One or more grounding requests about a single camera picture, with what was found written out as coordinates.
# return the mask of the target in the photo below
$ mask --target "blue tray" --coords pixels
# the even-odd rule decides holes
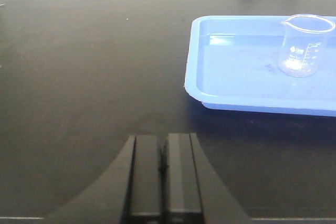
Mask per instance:
[[[185,89],[210,109],[336,116],[336,32],[318,71],[278,69],[288,16],[206,16],[193,21]],[[336,17],[328,17],[336,22]]]

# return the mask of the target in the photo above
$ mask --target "black metal bracket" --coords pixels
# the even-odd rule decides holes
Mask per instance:
[[[208,162],[195,133],[130,136],[107,170],[37,223],[252,223]]]

